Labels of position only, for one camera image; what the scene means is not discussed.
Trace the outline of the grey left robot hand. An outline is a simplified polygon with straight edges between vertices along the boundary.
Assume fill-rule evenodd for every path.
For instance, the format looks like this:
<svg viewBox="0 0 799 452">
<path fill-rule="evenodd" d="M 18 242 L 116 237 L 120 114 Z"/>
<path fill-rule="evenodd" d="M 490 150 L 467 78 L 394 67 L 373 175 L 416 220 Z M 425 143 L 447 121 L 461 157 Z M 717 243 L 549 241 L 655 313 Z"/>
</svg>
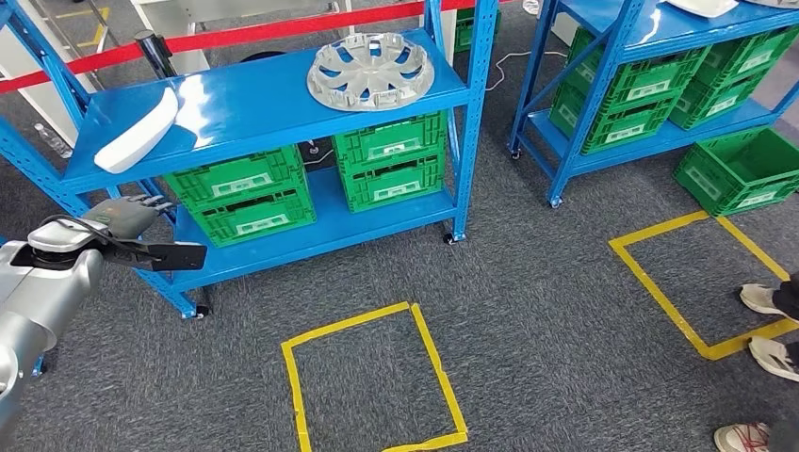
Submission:
<svg viewBox="0 0 799 452">
<path fill-rule="evenodd" d="M 163 195 L 124 196 L 100 202 L 81 218 L 105 224 L 114 237 L 134 239 L 172 207 Z"/>
</svg>

